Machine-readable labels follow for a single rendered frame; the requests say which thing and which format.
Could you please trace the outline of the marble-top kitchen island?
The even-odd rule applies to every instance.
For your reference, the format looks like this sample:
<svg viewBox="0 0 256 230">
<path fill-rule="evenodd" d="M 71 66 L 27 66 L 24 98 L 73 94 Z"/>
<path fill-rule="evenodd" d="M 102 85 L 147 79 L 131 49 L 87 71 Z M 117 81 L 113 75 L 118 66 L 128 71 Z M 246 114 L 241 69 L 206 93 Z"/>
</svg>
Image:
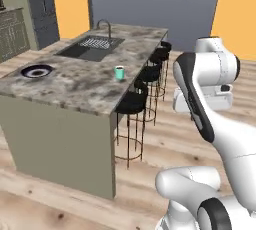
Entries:
<svg viewBox="0 0 256 230">
<path fill-rule="evenodd" d="M 160 41 L 165 28 L 111 25 L 123 42 L 101 62 L 65 58 L 63 41 L 37 58 L 54 70 L 0 78 L 0 126 L 18 171 L 106 199 L 114 198 L 115 108 Z M 124 79 L 114 68 L 124 67 Z"/>
</svg>

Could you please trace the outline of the grey-green cupboard run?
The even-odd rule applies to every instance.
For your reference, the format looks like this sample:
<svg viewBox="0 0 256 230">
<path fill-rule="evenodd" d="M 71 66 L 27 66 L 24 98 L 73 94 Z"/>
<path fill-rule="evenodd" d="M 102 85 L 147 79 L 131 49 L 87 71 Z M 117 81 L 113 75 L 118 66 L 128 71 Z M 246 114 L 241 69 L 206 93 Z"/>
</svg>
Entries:
<svg viewBox="0 0 256 230">
<path fill-rule="evenodd" d="M 21 8 L 0 11 L 0 63 L 30 49 Z"/>
</svg>

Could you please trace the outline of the teal cup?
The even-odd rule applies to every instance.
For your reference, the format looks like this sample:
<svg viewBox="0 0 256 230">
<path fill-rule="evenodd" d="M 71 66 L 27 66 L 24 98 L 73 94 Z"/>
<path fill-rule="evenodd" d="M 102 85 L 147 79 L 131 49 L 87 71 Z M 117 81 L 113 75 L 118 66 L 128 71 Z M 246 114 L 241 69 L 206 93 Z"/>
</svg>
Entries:
<svg viewBox="0 0 256 230">
<path fill-rule="evenodd" d="M 115 78 L 117 80 L 123 80 L 124 79 L 124 67 L 123 66 L 116 66 L 114 68 Z"/>
</svg>

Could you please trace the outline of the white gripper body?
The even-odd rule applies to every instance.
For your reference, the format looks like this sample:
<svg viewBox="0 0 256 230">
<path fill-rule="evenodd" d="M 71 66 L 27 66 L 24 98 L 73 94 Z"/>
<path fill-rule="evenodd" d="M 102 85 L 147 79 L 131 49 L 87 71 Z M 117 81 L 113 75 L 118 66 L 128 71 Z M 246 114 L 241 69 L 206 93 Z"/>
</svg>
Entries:
<svg viewBox="0 0 256 230">
<path fill-rule="evenodd" d="M 233 103 L 233 86 L 205 86 L 202 88 L 207 104 L 214 111 L 228 110 Z M 176 88 L 173 96 L 173 109 L 179 113 L 188 113 L 189 108 L 180 88 Z"/>
</svg>

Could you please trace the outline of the dark inset sink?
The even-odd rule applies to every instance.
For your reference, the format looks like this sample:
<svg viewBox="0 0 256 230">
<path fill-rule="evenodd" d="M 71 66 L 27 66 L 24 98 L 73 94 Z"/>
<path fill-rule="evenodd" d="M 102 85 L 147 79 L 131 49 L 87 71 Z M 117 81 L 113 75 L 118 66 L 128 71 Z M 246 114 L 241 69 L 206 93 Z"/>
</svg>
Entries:
<svg viewBox="0 0 256 230">
<path fill-rule="evenodd" d="M 101 62 L 123 42 L 122 38 L 88 35 L 57 52 L 57 56 Z"/>
</svg>

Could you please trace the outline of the black bar stool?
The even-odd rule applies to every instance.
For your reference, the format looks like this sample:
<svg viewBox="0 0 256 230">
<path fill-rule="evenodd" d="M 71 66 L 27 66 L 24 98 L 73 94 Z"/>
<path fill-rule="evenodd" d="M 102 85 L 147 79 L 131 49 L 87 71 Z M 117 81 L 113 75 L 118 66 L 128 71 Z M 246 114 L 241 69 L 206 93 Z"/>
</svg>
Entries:
<svg viewBox="0 0 256 230">
<path fill-rule="evenodd" d="M 143 112 L 140 122 L 156 123 L 158 97 L 160 93 L 160 76 L 162 65 L 145 66 L 134 82 L 135 90 L 142 92 L 142 86 L 150 88 L 148 93 L 149 106 Z"/>
<path fill-rule="evenodd" d="M 136 80 L 134 82 L 134 91 L 128 91 L 125 96 L 122 98 L 121 102 L 115 109 L 116 118 L 119 118 L 120 114 L 126 116 L 127 119 L 127 135 L 125 138 L 127 139 L 127 156 L 120 157 L 118 159 L 125 160 L 127 165 L 130 165 L 130 161 L 134 159 L 142 159 L 143 151 L 140 151 L 140 154 L 131 157 L 130 156 L 130 141 L 132 138 L 130 137 L 130 116 L 135 115 L 138 116 L 140 112 L 143 113 L 143 116 L 146 116 L 146 102 L 148 97 L 148 87 L 147 85 L 141 80 Z"/>
<path fill-rule="evenodd" d="M 163 52 L 169 53 L 172 49 L 172 45 L 167 41 L 161 41 L 161 50 Z"/>
<path fill-rule="evenodd" d="M 169 53 L 163 52 L 161 48 L 157 48 L 149 58 L 149 61 L 152 63 L 152 66 L 150 67 L 150 74 L 149 74 L 150 80 L 156 83 L 155 98 L 158 98 L 160 93 L 160 78 L 161 78 L 163 63 L 168 59 L 169 59 Z"/>
</svg>

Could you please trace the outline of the dark grey fridge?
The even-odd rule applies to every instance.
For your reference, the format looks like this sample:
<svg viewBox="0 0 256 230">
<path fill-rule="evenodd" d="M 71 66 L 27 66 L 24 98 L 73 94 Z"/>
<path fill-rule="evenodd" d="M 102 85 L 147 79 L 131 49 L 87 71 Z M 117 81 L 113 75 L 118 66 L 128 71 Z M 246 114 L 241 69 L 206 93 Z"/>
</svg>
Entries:
<svg viewBox="0 0 256 230">
<path fill-rule="evenodd" d="M 37 47 L 45 48 L 59 37 L 54 0 L 28 0 Z"/>
</svg>

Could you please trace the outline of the dark curved tap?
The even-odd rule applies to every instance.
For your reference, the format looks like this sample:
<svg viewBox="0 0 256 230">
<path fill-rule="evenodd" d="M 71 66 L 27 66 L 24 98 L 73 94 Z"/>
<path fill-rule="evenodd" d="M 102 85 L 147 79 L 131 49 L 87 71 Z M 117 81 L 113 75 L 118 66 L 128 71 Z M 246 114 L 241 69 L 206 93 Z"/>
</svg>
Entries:
<svg viewBox="0 0 256 230">
<path fill-rule="evenodd" d="M 106 19 L 100 19 L 98 22 L 97 22 L 97 24 L 96 24 L 96 29 L 100 29 L 100 24 L 101 23 L 106 23 L 107 24 L 107 26 L 108 26 L 108 36 L 107 37 L 100 37 L 100 38 L 104 38 L 104 39 L 107 39 L 108 41 L 109 40 L 111 40 L 111 38 L 112 38 L 112 36 L 111 36 L 111 24 L 109 23 L 109 21 L 108 20 L 106 20 Z"/>
</svg>

